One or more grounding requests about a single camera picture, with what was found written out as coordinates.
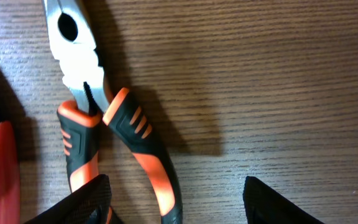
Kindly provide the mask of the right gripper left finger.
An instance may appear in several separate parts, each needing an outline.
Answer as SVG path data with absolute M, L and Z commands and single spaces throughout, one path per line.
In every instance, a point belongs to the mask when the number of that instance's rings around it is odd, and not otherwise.
M 111 223 L 109 177 L 100 174 L 25 224 Z

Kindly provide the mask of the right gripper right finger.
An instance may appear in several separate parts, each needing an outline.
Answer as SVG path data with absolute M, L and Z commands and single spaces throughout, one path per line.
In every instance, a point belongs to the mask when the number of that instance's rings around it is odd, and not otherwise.
M 246 177 L 243 201 L 248 224 L 323 224 L 253 176 Z

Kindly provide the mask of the orange black needle-nose pliers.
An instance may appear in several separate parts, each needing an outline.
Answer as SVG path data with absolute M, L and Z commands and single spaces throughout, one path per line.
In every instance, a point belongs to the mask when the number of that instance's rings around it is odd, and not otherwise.
M 181 224 L 180 184 L 169 153 L 133 93 L 121 88 L 112 94 L 85 5 L 78 0 L 44 0 L 43 7 L 52 55 L 74 97 L 57 109 L 71 192 L 99 174 L 96 137 L 104 123 L 147 174 L 161 222 Z

